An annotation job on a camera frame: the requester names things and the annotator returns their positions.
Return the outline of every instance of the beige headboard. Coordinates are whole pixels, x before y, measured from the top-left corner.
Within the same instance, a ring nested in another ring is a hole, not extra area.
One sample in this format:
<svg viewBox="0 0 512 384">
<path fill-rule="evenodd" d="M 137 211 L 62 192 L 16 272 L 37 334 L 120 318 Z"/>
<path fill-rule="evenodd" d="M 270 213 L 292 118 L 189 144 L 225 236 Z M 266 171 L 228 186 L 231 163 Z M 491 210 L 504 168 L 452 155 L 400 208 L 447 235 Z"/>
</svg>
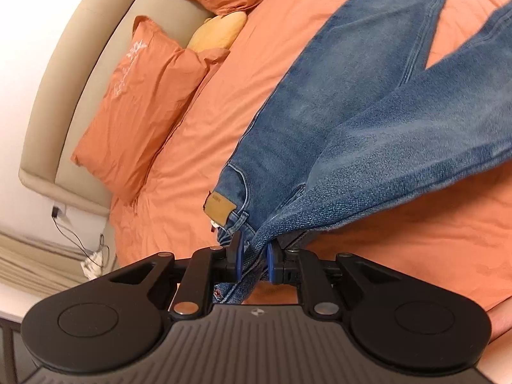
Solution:
<svg viewBox="0 0 512 384">
<path fill-rule="evenodd" d="M 188 0 L 82 0 L 50 58 L 32 108 L 19 172 L 26 187 L 108 215 L 111 193 L 70 157 L 129 48 L 133 20 L 141 14 L 185 47 L 210 13 Z"/>
</svg>

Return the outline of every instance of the white embroidery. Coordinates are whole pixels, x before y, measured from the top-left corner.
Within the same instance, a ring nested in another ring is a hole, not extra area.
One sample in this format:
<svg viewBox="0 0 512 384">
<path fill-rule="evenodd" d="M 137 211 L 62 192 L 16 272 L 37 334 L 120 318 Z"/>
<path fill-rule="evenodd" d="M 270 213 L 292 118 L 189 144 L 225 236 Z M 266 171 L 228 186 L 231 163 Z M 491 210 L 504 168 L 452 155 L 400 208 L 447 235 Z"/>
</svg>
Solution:
<svg viewBox="0 0 512 384">
<path fill-rule="evenodd" d="M 130 59 L 130 66 L 128 68 L 122 68 L 123 77 L 121 80 L 114 85 L 114 95 L 118 96 L 121 91 L 124 88 L 126 77 L 128 76 L 128 73 L 130 72 L 130 69 L 132 68 L 132 65 L 139 57 L 139 51 L 148 47 L 146 43 L 144 43 L 142 40 L 139 40 L 138 42 L 135 42 L 133 46 L 130 48 L 128 53 L 126 54 L 126 57 Z"/>
</svg>

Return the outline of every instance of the jeans belt loop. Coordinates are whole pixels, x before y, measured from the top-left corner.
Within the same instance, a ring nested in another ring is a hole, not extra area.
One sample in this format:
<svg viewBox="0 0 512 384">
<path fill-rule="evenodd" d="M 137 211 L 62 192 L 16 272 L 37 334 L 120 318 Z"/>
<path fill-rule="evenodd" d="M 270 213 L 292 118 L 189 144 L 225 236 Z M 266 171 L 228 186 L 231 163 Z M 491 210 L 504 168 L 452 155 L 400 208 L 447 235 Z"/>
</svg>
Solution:
<svg viewBox="0 0 512 384">
<path fill-rule="evenodd" d="M 249 215 L 246 212 L 242 212 L 242 215 L 238 218 L 238 221 L 236 221 L 235 224 L 227 230 L 227 233 L 232 236 L 240 229 L 242 225 L 244 225 L 248 217 Z"/>
</svg>

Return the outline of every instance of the black cable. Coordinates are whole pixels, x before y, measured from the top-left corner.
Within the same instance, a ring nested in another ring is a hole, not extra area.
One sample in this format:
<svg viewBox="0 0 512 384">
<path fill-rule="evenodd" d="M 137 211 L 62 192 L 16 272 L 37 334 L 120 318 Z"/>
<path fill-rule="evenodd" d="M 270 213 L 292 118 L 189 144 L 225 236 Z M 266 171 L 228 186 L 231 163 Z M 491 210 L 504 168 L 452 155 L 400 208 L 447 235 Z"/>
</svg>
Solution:
<svg viewBox="0 0 512 384">
<path fill-rule="evenodd" d="M 105 236 L 103 234 L 99 235 L 99 246 L 100 246 L 102 251 L 103 251 L 103 248 L 105 248 L 105 247 L 108 250 L 107 260 L 105 261 L 105 264 L 107 264 L 108 261 L 110 260 L 110 247 L 105 244 Z"/>
<path fill-rule="evenodd" d="M 74 245 L 76 245 L 80 251 L 82 253 L 84 253 L 84 255 L 93 263 L 93 264 L 96 264 L 99 268 L 103 268 L 103 266 L 99 265 L 98 263 L 96 263 L 92 258 L 90 258 L 87 254 L 87 252 L 85 251 L 85 247 L 84 245 L 82 244 L 82 241 L 80 241 L 80 238 L 78 238 L 78 236 L 69 228 L 65 227 L 65 226 L 62 226 L 60 224 L 57 224 L 57 221 L 55 220 L 55 218 L 52 218 L 53 220 L 53 223 L 55 224 L 55 228 L 57 228 L 59 230 L 59 232 L 62 234 L 63 237 L 67 238 L 69 241 L 71 241 L 71 243 L 73 243 Z M 76 239 L 78 240 L 78 242 L 80 243 L 80 245 L 78 245 L 76 242 L 74 242 L 71 238 L 69 238 L 66 234 L 64 234 L 61 229 L 59 228 L 59 226 L 62 226 L 62 228 L 66 229 L 67 231 L 71 232 L 75 237 Z M 110 258 L 110 248 L 108 248 L 108 257 Z"/>
</svg>

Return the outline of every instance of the blue denim jeans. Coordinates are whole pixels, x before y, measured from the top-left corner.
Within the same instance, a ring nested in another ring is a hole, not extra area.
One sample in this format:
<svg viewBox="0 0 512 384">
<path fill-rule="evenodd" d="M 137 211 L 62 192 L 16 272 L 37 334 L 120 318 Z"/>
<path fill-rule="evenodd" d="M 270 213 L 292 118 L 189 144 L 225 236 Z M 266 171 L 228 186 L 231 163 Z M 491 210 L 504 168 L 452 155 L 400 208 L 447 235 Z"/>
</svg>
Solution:
<svg viewBox="0 0 512 384">
<path fill-rule="evenodd" d="M 512 147 L 512 3 L 424 70 L 444 0 L 349 0 L 254 117 L 215 191 L 236 205 L 240 302 L 272 238 L 327 230 L 506 160 Z"/>
</svg>

